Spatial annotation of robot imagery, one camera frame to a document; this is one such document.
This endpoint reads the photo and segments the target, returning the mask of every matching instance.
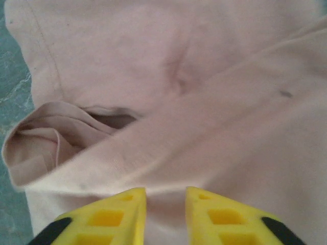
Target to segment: stitching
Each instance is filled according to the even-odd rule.
[[[38,32],[39,32],[39,34],[40,34],[40,37],[41,37],[41,39],[42,39],[42,41],[43,41],[43,44],[44,44],[44,46],[45,46],[45,49],[46,49],[47,53],[49,54],[49,56],[50,56],[50,58],[52,59],[52,62],[53,62],[53,64],[54,64],[55,71],[56,71],[57,76],[58,76],[58,85],[59,85],[59,89],[60,89],[60,92],[61,92],[61,97],[62,97],[65,101],[67,101],[67,100],[66,100],[66,96],[65,96],[65,94],[64,94],[64,91],[63,91],[63,89],[62,89],[62,85],[61,85],[61,77],[60,77],[60,73],[59,73],[59,70],[58,70],[57,63],[56,63],[56,61],[55,61],[53,55],[51,54],[51,51],[50,51],[49,46],[47,45],[47,43],[46,43],[46,41],[45,41],[45,37],[44,37],[44,34],[43,34],[43,32],[42,32],[42,29],[41,29],[40,23],[39,23],[39,21],[37,20],[36,14],[35,14],[35,12],[34,12],[32,6],[30,5],[30,3],[29,3],[28,1],[24,1],[24,2],[27,4],[27,6],[28,6],[28,8],[30,9],[32,15],[34,16],[34,20],[35,20],[35,22],[36,22],[36,27],[37,27],[37,29],[38,29]],[[52,80],[52,81],[51,81],[51,82],[52,82],[52,87],[53,87],[54,91],[56,91],[56,88],[54,87],[54,82],[55,82],[55,80],[54,80],[54,78],[53,78],[53,74],[52,74],[52,66],[50,65],[50,61],[48,60],[47,55],[45,56],[45,59],[46,59],[46,62],[47,62],[47,64],[48,64],[49,68],[50,68],[50,77],[51,77],[51,80]]]

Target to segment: yellow plastic object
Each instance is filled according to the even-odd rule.
[[[191,245],[283,245],[261,217],[274,215],[196,187],[186,190]]]
[[[135,188],[59,216],[72,223],[52,245],[143,245],[146,192]]]

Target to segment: marble surface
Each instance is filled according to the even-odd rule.
[[[19,46],[5,28],[4,0],[0,0],[0,143],[19,120],[33,110],[31,76]],[[32,238],[30,215],[24,193],[10,183],[0,163],[0,244],[22,245]]]

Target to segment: floor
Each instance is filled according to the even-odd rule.
[[[0,145],[8,130],[33,110],[31,76],[19,46],[5,28],[4,1],[0,0]],[[26,244],[32,238],[26,197],[14,191],[0,161],[0,244]]]

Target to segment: square hole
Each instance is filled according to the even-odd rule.
[[[120,198],[121,201],[124,201],[124,202],[128,202],[128,201],[132,201],[133,200],[133,196],[132,195],[127,195],[123,198]]]
[[[88,221],[89,226],[116,227],[121,224],[124,212],[119,210],[100,210]]]
[[[245,223],[243,217],[232,209],[210,209],[208,215],[215,225],[241,225]]]
[[[78,234],[74,245],[110,245],[112,236]]]
[[[222,233],[220,239],[223,245],[262,245],[257,236],[252,233]]]
[[[199,199],[202,199],[202,200],[209,200],[209,199],[211,199],[211,198],[208,197],[208,196],[206,196],[206,195],[199,194]]]

